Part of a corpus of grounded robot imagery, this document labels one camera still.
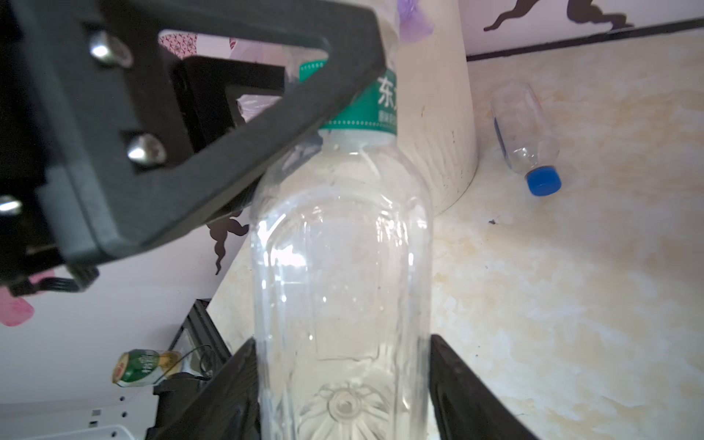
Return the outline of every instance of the bottle bottom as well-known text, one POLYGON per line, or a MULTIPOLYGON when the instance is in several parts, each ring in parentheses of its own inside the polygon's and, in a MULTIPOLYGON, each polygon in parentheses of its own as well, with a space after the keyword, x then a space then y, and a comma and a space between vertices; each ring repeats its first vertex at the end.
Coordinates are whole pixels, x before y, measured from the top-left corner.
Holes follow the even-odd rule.
POLYGON ((391 406, 366 384, 326 384, 301 411, 300 440, 388 439, 391 406))

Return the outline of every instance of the screw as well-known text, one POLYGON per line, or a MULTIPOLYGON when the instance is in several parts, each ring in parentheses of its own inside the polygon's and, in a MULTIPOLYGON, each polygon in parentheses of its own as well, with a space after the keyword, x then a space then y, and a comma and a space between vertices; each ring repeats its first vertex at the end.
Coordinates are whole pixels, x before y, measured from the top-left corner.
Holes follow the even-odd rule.
POLYGON ((153 134, 140 134, 130 142, 127 157, 137 165, 153 167, 166 162, 166 149, 153 134))
POLYGON ((14 216, 22 213, 22 202, 12 196, 0 196, 0 215, 14 216))
POLYGON ((125 69, 132 67, 132 52, 119 38, 101 30, 91 35, 89 43, 90 54, 101 63, 119 65, 125 69))

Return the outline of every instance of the brown wall decal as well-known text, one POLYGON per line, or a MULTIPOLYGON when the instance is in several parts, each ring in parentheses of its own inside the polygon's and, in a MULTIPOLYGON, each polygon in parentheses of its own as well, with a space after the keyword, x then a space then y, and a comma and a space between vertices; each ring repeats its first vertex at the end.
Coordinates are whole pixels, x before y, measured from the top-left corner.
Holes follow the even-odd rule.
MULTIPOLYGON (((484 28, 485 32, 498 29, 501 23, 509 18, 521 18, 526 15, 540 0, 517 0, 516 6, 500 14, 491 26, 484 28)), ((626 23, 626 14, 613 13, 604 14, 598 6, 592 3, 593 0, 568 0, 567 18, 575 23, 611 23, 611 30, 633 27, 631 23, 626 23)))
POLYGON ((234 217, 239 217, 242 211, 237 211, 233 213, 230 217, 221 218, 210 224, 208 224, 208 229, 210 229, 210 236, 215 240, 215 254, 218 259, 215 261, 215 267, 218 269, 215 274, 219 274, 222 266, 220 261, 225 257, 225 240, 227 240, 227 233, 239 235, 240 237, 247 235, 249 232, 249 225, 240 225, 239 222, 234 219, 234 217))

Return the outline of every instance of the blue bottle cap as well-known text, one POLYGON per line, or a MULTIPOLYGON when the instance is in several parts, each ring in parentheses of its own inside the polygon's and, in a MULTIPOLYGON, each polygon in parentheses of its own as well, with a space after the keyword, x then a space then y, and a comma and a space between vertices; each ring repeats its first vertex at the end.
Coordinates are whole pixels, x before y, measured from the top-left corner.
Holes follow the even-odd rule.
POLYGON ((528 188, 534 196, 549 196, 562 188, 560 175, 553 166, 540 167, 526 174, 528 188))

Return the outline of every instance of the black cable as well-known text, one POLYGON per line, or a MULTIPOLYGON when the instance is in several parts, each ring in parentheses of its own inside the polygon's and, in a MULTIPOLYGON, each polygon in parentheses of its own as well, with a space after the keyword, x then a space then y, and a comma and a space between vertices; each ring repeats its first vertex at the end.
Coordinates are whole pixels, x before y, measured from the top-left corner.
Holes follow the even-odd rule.
POLYGON ((195 350, 199 350, 200 348, 205 348, 205 347, 208 347, 210 349, 211 353, 215 353, 215 350, 213 350, 213 347, 211 347, 209 344, 201 344, 201 345, 191 349, 190 351, 187 351, 186 354, 181 356, 176 362, 174 362, 173 365, 171 365, 168 368, 168 370, 166 370, 161 376, 159 376, 159 378, 157 380, 155 380, 152 385, 156 385, 160 380, 162 380, 162 378, 164 378, 164 376, 166 376, 169 373, 169 371, 171 371, 176 365, 179 365, 179 363, 181 363, 187 356, 190 356, 190 354, 193 353, 195 350))

